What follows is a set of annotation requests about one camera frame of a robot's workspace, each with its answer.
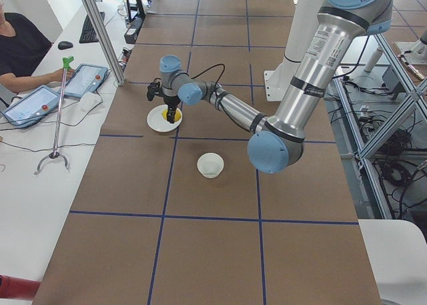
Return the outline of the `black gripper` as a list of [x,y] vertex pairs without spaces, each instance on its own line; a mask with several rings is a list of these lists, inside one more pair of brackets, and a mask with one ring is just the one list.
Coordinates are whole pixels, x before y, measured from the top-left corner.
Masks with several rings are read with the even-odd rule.
[[180,103],[180,98],[177,95],[169,96],[164,94],[163,101],[168,106],[166,113],[167,121],[170,123],[177,122],[177,107]]

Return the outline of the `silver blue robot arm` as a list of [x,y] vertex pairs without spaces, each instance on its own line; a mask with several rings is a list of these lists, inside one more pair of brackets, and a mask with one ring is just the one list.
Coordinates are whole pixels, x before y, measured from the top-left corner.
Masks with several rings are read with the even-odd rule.
[[301,158],[304,128],[351,42],[359,36],[387,31],[392,4],[393,0],[324,0],[317,14],[318,28],[271,116],[252,108],[218,83],[191,78],[176,56],[163,56],[159,61],[160,96],[168,106],[168,122],[173,122],[179,103],[195,105],[205,100],[252,132],[248,156],[256,169],[266,174],[281,172]]

